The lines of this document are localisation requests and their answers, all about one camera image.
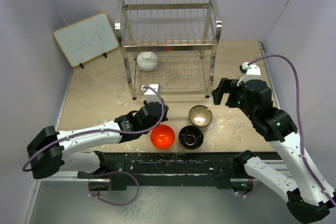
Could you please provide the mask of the small framed whiteboard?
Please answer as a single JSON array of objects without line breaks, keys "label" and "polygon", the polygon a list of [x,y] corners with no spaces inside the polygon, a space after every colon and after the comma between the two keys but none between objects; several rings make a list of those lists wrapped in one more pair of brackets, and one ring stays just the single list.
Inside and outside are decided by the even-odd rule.
[{"label": "small framed whiteboard", "polygon": [[100,12],[52,33],[68,63],[78,67],[118,48],[119,43],[105,12]]}]

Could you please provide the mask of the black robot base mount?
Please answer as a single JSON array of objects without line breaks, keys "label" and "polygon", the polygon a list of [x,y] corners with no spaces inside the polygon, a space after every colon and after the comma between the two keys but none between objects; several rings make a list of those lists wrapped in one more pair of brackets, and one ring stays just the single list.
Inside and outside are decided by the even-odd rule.
[{"label": "black robot base mount", "polygon": [[253,179],[234,165],[237,152],[103,153],[103,167],[79,178],[108,178],[111,190],[127,186],[215,187],[249,190]]}]

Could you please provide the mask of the stainless steel dish rack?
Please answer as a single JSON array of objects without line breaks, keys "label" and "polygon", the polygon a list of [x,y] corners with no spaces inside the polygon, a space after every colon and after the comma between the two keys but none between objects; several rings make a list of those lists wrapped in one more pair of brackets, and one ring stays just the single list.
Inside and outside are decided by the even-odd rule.
[{"label": "stainless steel dish rack", "polygon": [[[217,0],[118,0],[114,30],[132,99],[143,85],[152,83],[166,94],[210,96],[222,34]],[[152,71],[142,71],[136,63],[137,56],[146,51],[158,58]]]}]

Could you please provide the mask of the aluminium extrusion rail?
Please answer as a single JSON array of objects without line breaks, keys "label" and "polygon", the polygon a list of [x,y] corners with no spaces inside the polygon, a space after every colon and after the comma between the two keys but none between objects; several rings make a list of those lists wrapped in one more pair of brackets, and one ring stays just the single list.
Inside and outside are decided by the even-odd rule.
[{"label": "aluminium extrusion rail", "polygon": [[78,172],[57,172],[47,178],[38,179],[41,182],[109,182],[108,178],[79,178]]}]

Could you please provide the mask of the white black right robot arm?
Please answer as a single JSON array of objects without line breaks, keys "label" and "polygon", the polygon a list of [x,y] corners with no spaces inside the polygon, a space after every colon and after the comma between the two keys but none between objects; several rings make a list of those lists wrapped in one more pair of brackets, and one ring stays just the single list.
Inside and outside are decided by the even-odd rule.
[{"label": "white black right robot arm", "polygon": [[330,213],[335,203],[335,189],[326,182],[306,151],[300,150],[301,137],[290,115],[273,106],[272,91],[262,80],[222,78],[212,91],[215,105],[227,93],[225,105],[239,108],[253,128],[268,142],[284,161],[291,177],[265,164],[255,153],[246,150],[234,158],[234,173],[238,177],[258,179],[287,205],[301,223],[317,222]]}]

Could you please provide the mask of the orange plastic bowl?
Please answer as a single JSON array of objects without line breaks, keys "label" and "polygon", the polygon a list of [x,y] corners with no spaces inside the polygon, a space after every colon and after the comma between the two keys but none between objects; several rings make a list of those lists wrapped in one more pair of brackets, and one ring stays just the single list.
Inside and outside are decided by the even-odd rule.
[{"label": "orange plastic bowl", "polygon": [[159,125],[151,131],[150,139],[154,147],[165,150],[173,146],[175,132],[168,125]]}]

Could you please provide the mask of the brown beige bowl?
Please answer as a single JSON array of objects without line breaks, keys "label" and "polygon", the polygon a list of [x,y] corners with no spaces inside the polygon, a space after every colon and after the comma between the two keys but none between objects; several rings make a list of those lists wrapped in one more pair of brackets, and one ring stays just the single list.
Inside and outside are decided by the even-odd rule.
[{"label": "brown beige bowl", "polygon": [[188,117],[190,122],[198,127],[208,126],[213,119],[211,110],[204,105],[193,106],[188,113]]}]

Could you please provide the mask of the white ceramic bowl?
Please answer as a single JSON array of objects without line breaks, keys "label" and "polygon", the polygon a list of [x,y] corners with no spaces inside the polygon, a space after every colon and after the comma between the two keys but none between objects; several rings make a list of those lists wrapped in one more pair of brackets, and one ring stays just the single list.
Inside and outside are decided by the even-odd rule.
[{"label": "white ceramic bowl", "polygon": [[152,71],[158,66],[158,57],[151,51],[141,52],[137,56],[136,62],[142,71]]}]

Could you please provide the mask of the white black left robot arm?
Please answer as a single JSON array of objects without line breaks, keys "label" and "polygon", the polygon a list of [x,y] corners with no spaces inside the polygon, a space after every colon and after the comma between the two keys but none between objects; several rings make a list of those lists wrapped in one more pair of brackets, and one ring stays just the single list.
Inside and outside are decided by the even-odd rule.
[{"label": "white black left robot arm", "polygon": [[23,171],[32,172],[35,179],[72,169],[102,178],[108,172],[107,163],[98,154],[84,154],[83,150],[137,140],[167,121],[168,110],[165,102],[145,101],[139,110],[103,125],[59,132],[47,126],[27,145],[30,168],[23,167]]}]

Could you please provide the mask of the black glossy bowl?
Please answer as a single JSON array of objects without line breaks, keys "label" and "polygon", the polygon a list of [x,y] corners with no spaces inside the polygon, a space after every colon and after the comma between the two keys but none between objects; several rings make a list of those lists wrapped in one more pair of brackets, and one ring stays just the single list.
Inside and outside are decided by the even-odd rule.
[{"label": "black glossy bowl", "polygon": [[188,125],[180,130],[178,139],[184,148],[195,150],[203,144],[204,134],[199,128]]}]

